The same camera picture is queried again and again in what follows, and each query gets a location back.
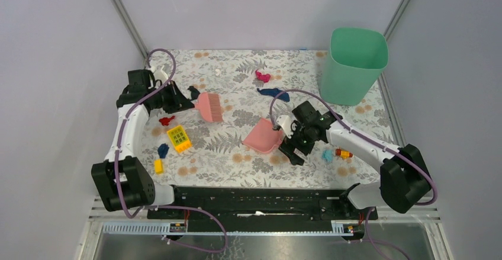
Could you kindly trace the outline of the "pink plastic hand brush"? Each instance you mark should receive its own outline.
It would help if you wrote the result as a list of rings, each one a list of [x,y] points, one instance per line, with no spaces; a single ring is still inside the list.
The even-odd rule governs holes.
[[[205,121],[209,123],[223,122],[223,111],[219,94],[203,92],[198,96],[194,106]]]

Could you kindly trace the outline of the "pink plastic dustpan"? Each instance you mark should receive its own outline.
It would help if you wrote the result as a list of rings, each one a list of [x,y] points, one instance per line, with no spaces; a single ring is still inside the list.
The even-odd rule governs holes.
[[[281,144],[282,130],[274,130],[270,120],[261,118],[242,143],[258,153],[269,154]]]

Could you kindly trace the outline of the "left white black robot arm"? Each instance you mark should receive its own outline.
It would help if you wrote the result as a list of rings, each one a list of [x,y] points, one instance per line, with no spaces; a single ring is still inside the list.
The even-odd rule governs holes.
[[[92,165],[92,179],[107,211],[161,206],[166,217],[177,219],[184,204],[175,198],[174,187],[155,183],[138,155],[152,110],[173,114],[194,104],[163,70],[131,70],[127,75],[128,85],[116,101],[118,123],[112,145],[104,161]]]

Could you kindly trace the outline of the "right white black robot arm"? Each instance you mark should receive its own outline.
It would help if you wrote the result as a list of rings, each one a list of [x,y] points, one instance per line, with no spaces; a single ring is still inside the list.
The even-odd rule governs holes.
[[[308,101],[292,111],[292,116],[280,115],[274,129],[284,132],[279,150],[292,165],[303,165],[317,142],[348,150],[379,173],[379,180],[355,184],[345,190],[339,204],[344,218],[357,218],[364,208],[388,206],[406,213],[421,205],[421,199],[433,189],[432,179],[424,159],[415,146],[399,147],[367,136],[341,115],[329,110],[322,114]]]

